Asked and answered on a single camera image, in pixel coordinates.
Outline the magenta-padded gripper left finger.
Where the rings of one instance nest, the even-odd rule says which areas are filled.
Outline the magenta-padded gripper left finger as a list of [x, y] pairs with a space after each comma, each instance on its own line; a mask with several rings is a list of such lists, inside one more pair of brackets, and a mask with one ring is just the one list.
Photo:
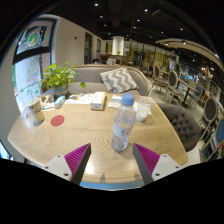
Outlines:
[[43, 169], [79, 185], [90, 155], [91, 144], [88, 143], [66, 155], [56, 155], [43, 167]]

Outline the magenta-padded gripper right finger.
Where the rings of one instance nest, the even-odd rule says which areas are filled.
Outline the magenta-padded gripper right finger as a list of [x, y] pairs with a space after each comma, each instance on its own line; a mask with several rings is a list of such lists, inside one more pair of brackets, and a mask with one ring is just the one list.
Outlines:
[[168, 154], [159, 155], [136, 143], [133, 144], [133, 155], [145, 185], [182, 169]]

